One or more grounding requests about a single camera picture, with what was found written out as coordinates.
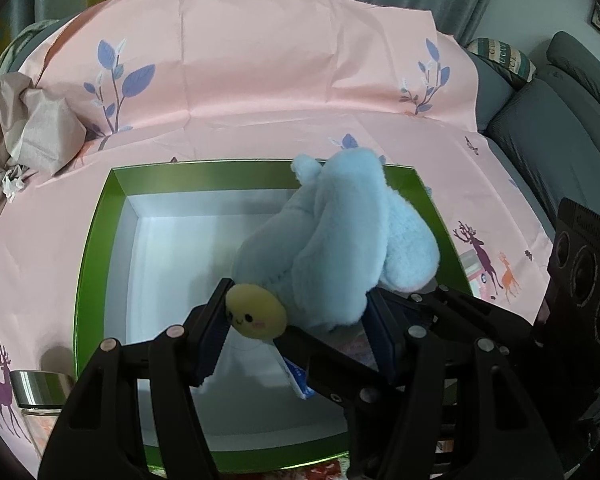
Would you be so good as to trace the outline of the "light blue plush toy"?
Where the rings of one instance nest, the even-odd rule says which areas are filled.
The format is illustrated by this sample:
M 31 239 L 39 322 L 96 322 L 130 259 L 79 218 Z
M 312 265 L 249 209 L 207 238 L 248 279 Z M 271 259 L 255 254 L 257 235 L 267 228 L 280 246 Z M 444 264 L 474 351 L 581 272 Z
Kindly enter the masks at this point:
M 230 324 L 267 346 L 294 326 L 322 336 L 361 321 L 376 286 L 418 292 L 440 249 L 414 206 L 388 185 L 368 148 L 326 162 L 300 154 L 300 183 L 283 208 L 239 246 L 227 296 Z

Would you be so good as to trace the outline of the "green white cardboard box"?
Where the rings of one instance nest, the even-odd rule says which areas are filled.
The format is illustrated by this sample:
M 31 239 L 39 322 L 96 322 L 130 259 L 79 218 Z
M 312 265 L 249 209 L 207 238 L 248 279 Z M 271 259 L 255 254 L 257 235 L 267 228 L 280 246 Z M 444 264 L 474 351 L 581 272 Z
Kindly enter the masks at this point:
M 340 408 L 306 388 L 274 347 L 291 324 L 290 302 L 234 268 L 240 246 L 298 185 L 286 160 L 114 168 L 88 230 L 74 307 L 76 370 L 102 340 L 151 340 L 205 304 L 223 278 L 236 278 L 220 311 L 230 328 L 218 365 L 193 391 L 224 474 L 311 465 L 347 447 Z

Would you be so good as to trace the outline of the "glass jar metal lid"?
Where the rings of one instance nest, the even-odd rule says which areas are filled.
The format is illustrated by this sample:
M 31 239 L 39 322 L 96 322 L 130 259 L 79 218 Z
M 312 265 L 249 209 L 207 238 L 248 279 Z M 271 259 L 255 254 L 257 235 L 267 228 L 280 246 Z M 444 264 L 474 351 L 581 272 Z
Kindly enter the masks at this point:
M 9 374 L 17 405 L 25 410 L 61 410 L 74 381 L 45 370 L 12 370 Z

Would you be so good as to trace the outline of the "grey sofa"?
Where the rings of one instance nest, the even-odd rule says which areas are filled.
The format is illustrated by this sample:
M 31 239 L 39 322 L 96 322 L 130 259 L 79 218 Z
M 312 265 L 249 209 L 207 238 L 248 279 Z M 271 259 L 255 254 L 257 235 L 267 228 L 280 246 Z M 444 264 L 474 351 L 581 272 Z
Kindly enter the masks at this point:
M 532 81 L 512 86 L 467 50 L 478 72 L 479 132 L 547 235 L 567 197 L 600 214 L 600 61 L 556 32 Z

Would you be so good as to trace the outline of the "pink deer print tablecloth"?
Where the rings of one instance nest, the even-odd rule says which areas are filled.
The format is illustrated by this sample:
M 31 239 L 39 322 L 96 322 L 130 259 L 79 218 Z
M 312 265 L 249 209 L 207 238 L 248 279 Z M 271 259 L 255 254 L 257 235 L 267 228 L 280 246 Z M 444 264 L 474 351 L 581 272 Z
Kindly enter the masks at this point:
M 0 343 L 18 365 L 65 344 L 79 258 L 107 171 L 140 162 L 326 157 L 349 140 L 411 166 L 449 228 L 474 226 L 498 275 L 500 307 L 534 318 L 552 249 L 521 177 L 478 130 L 486 71 L 427 11 L 354 0 L 110 0 L 44 39 L 0 96 L 42 89 L 84 125 L 121 94 L 96 58 L 155 70 L 126 99 L 104 145 L 63 174 L 27 177 L 7 198 L 0 175 Z

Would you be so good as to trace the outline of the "striped cushion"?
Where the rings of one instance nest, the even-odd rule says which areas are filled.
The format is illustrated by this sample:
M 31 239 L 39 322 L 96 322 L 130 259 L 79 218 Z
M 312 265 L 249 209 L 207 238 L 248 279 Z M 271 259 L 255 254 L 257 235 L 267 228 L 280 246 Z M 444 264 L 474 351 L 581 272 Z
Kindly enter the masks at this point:
M 476 38 L 467 50 L 481 58 L 512 86 L 520 87 L 532 81 L 536 67 L 528 55 L 506 42 L 492 38 Z

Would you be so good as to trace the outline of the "crumpled beige pink cloth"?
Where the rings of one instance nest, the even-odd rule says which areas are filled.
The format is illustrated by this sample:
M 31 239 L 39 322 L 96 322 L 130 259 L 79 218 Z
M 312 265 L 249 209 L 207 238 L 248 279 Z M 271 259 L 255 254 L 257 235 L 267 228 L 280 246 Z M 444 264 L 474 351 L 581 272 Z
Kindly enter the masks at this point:
M 22 73 L 0 76 L 0 203 L 31 170 L 53 177 L 79 153 L 86 130 L 64 98 Z

